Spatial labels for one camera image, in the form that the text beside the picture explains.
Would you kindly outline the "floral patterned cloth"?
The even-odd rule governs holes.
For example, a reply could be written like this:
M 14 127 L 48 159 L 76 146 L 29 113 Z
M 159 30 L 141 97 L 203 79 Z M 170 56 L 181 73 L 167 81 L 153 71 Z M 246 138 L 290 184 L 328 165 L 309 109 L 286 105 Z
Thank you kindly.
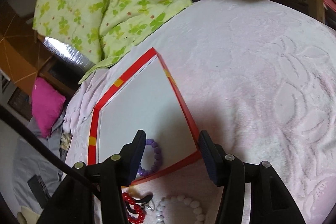
M 72 134 L 63 132 L 60 138 L 60 148 L 64 151 L 68 151 L 71 145 Z

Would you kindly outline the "grey bed sheet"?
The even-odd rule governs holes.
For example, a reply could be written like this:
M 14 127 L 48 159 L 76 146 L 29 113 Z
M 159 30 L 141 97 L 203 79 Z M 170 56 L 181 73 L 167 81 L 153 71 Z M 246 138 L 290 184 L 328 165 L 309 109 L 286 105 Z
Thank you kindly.
M 51 135 L 42 137 L 42 133 L 35 118 L 31 118 L 27 128 L 46 146 L 55 156 L 64 161 L 60 153 L 61 135 L 63 132 L 63 119 L 65 113 L 57 119 L 52 126 Z M 62 172 L 46 160 L 22 137 L 18 138 L 14 153 L 12 174 L 13 191 L 20 206 L 30 208 L 41 214 L 42 208 L 31 191 L 28 180 L 34 175 L 41 176 L 50 195 L 53 195 L 62 181 Z

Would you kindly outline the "magenta pillow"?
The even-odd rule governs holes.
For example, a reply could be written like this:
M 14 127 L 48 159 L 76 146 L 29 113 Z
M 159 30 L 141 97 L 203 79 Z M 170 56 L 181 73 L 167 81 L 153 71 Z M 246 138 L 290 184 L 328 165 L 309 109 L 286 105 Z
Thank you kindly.
M 45 79 L 37 77 L 32 91 L 32 115 L 42 137 L 51 135 L 52 126 L 59 119 L 66 98 L 56 91 Z

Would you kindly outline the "red shallow box tray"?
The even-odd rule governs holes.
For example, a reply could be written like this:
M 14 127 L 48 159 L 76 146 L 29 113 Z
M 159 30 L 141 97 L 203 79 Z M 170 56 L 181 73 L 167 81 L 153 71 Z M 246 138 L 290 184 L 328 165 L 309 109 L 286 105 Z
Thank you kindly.
M 89 165 L 103 162 L 146 133 L 141 184 L 175 172 L 201 158 L 199 130 L 163 58 L 151 48 L 108 86 L 93 109 Z

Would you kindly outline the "pink fleece blanket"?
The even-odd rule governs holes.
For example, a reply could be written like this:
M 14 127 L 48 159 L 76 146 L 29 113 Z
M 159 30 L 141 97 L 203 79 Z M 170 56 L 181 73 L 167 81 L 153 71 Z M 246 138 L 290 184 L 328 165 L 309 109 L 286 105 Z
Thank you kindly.
M 306 223 L 335 205 L 335 30 L 268 0 L 202 0 L 169 20 L 70 100 L 66 162 L 86 161 L 92 110 L 149 48 L 200 130 L 240 160 L 269 161 Z

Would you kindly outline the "silver foil insulation panel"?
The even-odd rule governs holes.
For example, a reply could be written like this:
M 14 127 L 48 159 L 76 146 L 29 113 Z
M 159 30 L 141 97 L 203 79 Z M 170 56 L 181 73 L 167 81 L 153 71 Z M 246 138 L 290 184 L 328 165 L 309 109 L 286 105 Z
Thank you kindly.
M 43 45 L 77 73 L 84 74 L 94 66 L 94 63 L 75 47 L 57 39 L 46 36 L 43 40 Z

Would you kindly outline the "brown wooden headboard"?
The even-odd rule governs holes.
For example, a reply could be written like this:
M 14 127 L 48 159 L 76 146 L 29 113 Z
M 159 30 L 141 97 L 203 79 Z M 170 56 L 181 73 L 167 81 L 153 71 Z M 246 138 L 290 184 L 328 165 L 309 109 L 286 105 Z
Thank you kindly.
M 67 98 L 78 88 L 75 73 L 6 2 L 1 4 L 1 70 L 29 96 L 38 77 Z

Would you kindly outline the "green clover quilt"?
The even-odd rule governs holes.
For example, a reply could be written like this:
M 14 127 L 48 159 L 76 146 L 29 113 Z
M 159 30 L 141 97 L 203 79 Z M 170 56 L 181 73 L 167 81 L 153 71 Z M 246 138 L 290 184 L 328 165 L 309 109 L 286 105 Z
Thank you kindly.
M 115 65 L 192 0 L 37 0 L 33 29 L 76 48 L 93 70 Z

